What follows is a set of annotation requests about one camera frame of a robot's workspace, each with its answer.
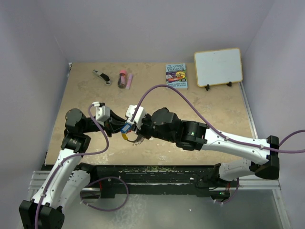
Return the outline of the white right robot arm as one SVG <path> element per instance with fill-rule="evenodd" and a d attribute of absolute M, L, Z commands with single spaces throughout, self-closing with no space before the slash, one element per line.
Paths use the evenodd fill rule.
<path fill-rule="evenodd" d="M 221 163 L 212 174 L 212 182 L 224 186 L 236 178 L 255 175 L 258 178 L 277 180 L 279 178 L 279 157 L 268 147 L 278 147 L 278 138 L 255 139 L 214 131 L 204 123 L 181 120 L 176 113 L 166 107 L 152 115 L 143 107 L 130 106 L 125 114 L 127 121 L 135 125 L 136 134 L 176 144 L 177 147 L 193 150 L 211 150 L 239 156 L 241 160 Z"/>

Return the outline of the metal keyring organizer with rings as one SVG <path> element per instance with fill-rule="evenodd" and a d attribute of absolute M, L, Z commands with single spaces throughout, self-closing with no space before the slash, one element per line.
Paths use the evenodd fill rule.
<path fill-rule="evenodd" d="M 134 146 L 137 146 L 144 141 L 144 138 L 142 136 L 139 136 L 139 135 L 134 140 L 130 140 L 126 133 L 122 133 L 122 138 L 125 141 L 127 141 L 129 143 L 132 143 Z"/>

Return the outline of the blue key tag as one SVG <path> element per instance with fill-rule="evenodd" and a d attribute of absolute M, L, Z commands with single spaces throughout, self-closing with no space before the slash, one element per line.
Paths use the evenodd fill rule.
<path fill-rule="evenodd" d="M 132 126 L 131 124 L 125 123 L 125 125 L 121 128 L 121 132 L 123 134 L 127 133 L 130 130 L 131 126 Z"/>

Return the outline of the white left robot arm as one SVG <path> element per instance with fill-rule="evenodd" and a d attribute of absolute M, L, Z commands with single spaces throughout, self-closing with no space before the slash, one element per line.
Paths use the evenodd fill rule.
<path fill-rule="evenodd" d="M 87 153 L 91 138 L 87 133 L 101 131 L 105 138 L 120 131 L 125 120 L 103 103 L 93 105 L 95 115 L 86 117 L 77 108 L 65 115 L 64 139 L 56 163 L 37 193 L 22 201 L 19 213 L 25 229 L 60 229 L 65 213 L 83 186 L 93 187 L 98 175 L 75 170 Z"/>

